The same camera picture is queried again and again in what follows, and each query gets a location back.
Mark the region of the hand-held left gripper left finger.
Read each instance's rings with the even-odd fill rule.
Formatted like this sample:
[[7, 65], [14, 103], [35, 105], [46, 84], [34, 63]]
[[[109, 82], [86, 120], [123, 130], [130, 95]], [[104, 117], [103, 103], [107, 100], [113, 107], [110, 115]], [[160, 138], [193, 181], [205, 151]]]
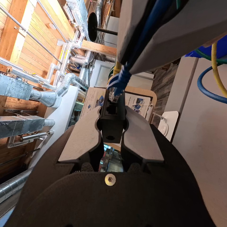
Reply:
[[81, 169], [83, 163], [90, 163], [98, 172], [104, 155], [104, 143], [100, 123], [101, 106], [85, 114], [75, 125], [58, 159], [59, 163], [73, 163]]

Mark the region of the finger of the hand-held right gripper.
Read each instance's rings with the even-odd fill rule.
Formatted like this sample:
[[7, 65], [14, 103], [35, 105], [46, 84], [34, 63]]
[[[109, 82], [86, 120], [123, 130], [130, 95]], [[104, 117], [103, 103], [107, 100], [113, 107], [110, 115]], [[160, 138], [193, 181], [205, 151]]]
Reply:
[[140, 22], [148, 0], [123, 0], [118, 23], [117, 61], [122, 65], [126, 49]]
[[226, 0], [189, 0], [155, 32], [129, 72], [155, 70], [226, 34]]

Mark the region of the black ethernet port box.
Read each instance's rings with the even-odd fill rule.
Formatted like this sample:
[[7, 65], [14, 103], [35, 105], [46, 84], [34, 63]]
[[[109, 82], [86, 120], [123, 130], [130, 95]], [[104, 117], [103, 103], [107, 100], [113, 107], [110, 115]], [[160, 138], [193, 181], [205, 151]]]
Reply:
[[118, 101], [113, 103], [109, 100], [109, 90], [106, 90], [100, 115], [104, 143], [121, 142], [125, 116], [125, 94], [120, 95]]

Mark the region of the white stand base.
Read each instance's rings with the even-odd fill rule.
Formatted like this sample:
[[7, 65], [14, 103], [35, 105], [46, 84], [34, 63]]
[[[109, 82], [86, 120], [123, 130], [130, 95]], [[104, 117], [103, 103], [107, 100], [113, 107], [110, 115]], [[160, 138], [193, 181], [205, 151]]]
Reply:
[[158, 130], [169, 140], [171, 141], [173, 132], [179, 117], [178, 111], [168, 111], [164, 112], [163, 115], [159, 115], [160, 123]]

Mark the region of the small instruction sheet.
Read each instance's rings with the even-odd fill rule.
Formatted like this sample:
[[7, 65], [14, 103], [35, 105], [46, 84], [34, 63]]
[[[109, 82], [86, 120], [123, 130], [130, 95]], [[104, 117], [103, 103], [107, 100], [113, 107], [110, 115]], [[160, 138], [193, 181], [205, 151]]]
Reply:
[[152, 96], [142, 96], [132, 92], [125, 92], [125, 105], [139, 113], [147, 121], [150, 120], [154, 107], [152, 100]]

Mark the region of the black disc on pole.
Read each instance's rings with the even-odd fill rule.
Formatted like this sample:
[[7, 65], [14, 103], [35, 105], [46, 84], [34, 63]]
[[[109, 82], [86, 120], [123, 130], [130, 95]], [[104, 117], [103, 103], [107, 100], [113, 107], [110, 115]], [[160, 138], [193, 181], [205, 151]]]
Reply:
[[107, 34], [111, 34], [111, 35], [115, 35], [115, 36], [118, 35], [117, 32], [98, 28], [97, 16], [94, 12], [92, 12], [88, 18], [88, 36], [89, 36], [89, 39], [91, 42], [96, 41], [96, 39], [98, 37], [98, 32], [103, 32], [103, 33], [107, 33]]

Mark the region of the white instruction poster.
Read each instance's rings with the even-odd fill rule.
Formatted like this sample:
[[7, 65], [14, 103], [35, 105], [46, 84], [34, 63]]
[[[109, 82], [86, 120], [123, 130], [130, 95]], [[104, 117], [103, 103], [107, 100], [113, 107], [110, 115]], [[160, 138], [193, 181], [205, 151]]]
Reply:
[[89, 87], [80, 119], [97, 106], [103, 106], [106, 89], [102, 87]]

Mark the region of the silver insulated pipe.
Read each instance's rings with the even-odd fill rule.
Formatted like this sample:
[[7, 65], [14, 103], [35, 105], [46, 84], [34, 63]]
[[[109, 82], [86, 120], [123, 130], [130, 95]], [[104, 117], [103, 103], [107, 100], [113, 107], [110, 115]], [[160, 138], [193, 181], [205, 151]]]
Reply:
[[35, 133], [31, 135], [26, 136], [19, 136], [18, 141], [15, 141], [16, 136], [9, 137], [9, 141], [7, 143], [7, 148], [13, 148], [17, 146], [21, 146], [24, 144], [32, 143], [34, 140], [44, 140], [46, 136], [54, 134], [54, 130], [50, 130], [48, 132], [42, 132], [42, 133]]

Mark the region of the thin dark ceiling pipe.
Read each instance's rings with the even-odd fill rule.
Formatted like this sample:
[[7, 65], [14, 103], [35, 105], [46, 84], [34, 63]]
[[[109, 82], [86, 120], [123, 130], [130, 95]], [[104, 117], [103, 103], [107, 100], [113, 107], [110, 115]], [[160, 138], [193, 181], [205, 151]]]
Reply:
[[34, 150], [32, 150], [32, 151], [26, 152], [24, 155], [27, 156], [27, 155], [29, 155], [29, 154], [31, 154], [31, 153], [34, 153], [34, 152], [36, 152], [36, 151], [39, 151], [39, 150], [40, 150], [40, 148], [37, 148], [37, 149], [34, 149]]

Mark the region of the white door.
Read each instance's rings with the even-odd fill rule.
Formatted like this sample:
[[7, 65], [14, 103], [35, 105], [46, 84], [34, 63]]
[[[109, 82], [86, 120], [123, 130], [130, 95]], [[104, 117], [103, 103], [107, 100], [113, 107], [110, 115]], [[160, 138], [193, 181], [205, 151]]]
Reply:
[[113, 66], [114, 64], [112, 63], [96, 60], [91, 74], [90, 87], [105, 88], [109, 78], [110, 69]]

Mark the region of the cluster of silver insulated pipes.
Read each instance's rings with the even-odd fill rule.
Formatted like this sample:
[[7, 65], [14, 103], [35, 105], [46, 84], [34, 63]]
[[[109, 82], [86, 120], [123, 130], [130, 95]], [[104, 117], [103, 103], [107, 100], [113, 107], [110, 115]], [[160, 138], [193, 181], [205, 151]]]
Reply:
[[84, 33], [83, 28], [81, 26], [78, 26], [78, 28], [79, 28], [79, 31], [80, 31], [80, 38], [76, 40], [76, 37], [78, 36], [78, 33], [79, 33], [79, 31], [77, 31], [74, 35], [73, 40], [70, 41], [66, 45], [65, 51], [62, 51], [60, 65], [57, 66], [55, 64], [51, 64], [48, 75], [47, 75], [48, 76], [47, 79], [44, 79], [43, 77], [40, 77], [37, 74], [28, 74], [21, 67], [11, 63], [10, 61], [7, 61], [4, 58], [0, 58], [0, 63], [4, 66], [7, 66], [7, 69], [10, 70], [11, 74], [17, 75], [17, 76], [24, 78], [28, 81], [31, 81], [33, 83], [40, 84], [42, 87], [45, 87], [45, 88], [48, 88], [48, 89], [51, 89], [51, 90], [56, 90], [57, 84], [58, 84], [58, 81], [59, 81], [59, 76], [57, 76], [57, 75], [55, 76], [54, 85], [50, 84], [51, 77], [52, 77], [54, 69], [60, 71], [60, 76], [63, 77], [65, 75], [65, 70], [66, 70], [66, 66], [68, 64], [68, 60], [70, 60], [72, 63], [80, 63], [80, 64], [87, 65], [93, 59], [93, 52], [91, 52], [91, 51], [87, 51], [85, 56], [76, 55], [76, 56], [70, 58], [71, 50], [74, 49], [74, 48], [77, 48], [77, 47], [81, 47], [82, 41], [85, 37], [85, 33]]

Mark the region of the thin metal ceiling conduit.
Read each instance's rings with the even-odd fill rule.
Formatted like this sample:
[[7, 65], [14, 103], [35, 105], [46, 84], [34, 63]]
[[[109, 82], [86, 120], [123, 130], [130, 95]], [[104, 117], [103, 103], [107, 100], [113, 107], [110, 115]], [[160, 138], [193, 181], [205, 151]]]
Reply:
[[6, 11], [2, 6], [0, 6], [0, 9], [13, 21], [15, 22], [19, 27], [18, 29], [23, 30], [26, 32], [34, 41], [36, 41], [45, 51], [47, 51], [54, 59], [56, 59], [60, 64], [61, 61], [55, 57], [54, 54], [52, 54], [35, 36], [33, 36], [28, 30], [25, 29], [25, 27], [22, 26], [8, 11]]

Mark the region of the rectangular galvanized duct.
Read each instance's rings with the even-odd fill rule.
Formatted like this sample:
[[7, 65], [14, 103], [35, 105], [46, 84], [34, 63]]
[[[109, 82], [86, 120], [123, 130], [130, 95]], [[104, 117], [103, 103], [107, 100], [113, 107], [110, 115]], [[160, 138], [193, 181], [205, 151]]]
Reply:
[[40, 131], [44, 126], [53, 126], [53, 119], [45, 119], [39, 116], [1, 116], [0, 138], [24, 135]]

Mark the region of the round spiral metal duct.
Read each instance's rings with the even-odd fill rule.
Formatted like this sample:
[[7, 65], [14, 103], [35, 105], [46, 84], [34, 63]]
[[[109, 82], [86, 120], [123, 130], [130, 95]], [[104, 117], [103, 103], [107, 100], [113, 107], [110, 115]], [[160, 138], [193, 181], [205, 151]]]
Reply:
[[0, 203], [4, 202], [23, 188], [33, 168], [34, 167], [27, 169], [26, 171], [0, 185]]
[[79, 78], [87, 85], [87, 87], [83, 89], [88, 90], [90, 87], [90, 67], [87, 67], [88, 65], [85, 66], [86, 67], [81, 68]]

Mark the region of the conical galvanized duct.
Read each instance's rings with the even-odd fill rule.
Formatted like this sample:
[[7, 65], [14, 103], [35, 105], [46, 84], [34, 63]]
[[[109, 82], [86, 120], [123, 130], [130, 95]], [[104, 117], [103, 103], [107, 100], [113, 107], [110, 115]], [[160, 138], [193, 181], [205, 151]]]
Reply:
[[47, 107], [58, 108], [62, 97], [54, 91], [37, 91], [33, 86], [0, 74], [0, 95], [23, 100], [37, 100]]

